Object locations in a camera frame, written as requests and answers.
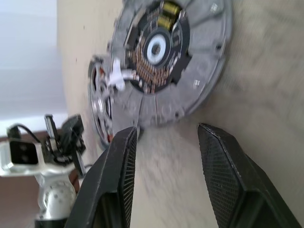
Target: camera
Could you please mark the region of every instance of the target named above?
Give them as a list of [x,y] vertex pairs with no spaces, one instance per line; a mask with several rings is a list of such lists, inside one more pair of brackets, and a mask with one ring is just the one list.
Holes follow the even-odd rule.
[[0,162],[3,170],[32,169],[38,166],[34,143],[11,140],[0,144]]

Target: black cable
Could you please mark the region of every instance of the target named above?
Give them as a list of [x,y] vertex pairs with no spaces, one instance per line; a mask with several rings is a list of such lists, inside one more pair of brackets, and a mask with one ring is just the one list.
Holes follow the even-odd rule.
[[11,126],[10,128],[14,128],[14,127],[19,127],[22,128],[23,130],[25,130],[30,136],[32,136],[33,139],[36,140],[36,142],[41,143],[41,141],[34,135],[33,132],[31,132],[31,130],[29,128],[27,128],[26,126],[22,125],[22,124],[15,124],[13,126]]

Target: circuit board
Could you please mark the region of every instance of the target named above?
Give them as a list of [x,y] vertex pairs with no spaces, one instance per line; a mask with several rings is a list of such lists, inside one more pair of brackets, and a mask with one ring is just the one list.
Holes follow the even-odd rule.
[[132,84],[154,94],[170,83],[178,83],[187,67],[190,26],[186,12],[176,3],[155,2],[139,12],[125,43],[129,68],[138,80]]

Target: white wall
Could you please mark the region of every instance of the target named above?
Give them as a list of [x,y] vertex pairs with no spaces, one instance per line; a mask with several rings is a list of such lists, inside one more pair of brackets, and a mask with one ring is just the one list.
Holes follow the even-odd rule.
[[57,1],[0,0],[0,31],[0,135],[13,121],[66,115]]

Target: gray metal plate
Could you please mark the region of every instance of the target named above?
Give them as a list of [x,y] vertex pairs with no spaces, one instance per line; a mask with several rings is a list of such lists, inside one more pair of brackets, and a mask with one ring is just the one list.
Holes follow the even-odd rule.
[[[126,0],[110,46],[111,62],[120,58],[127,67],[124,42],[136,13],[152,0]],[[131,118],[140,127],[175,122],[193,112],[211,92],[225,62],[224,51],[232,30],[230,0],[177,0],[185,8],[190,23],[189,54],[192,56],[177,85],[171,84],[156,94],[144,94],[131,84],[113,98],[113,113]]]

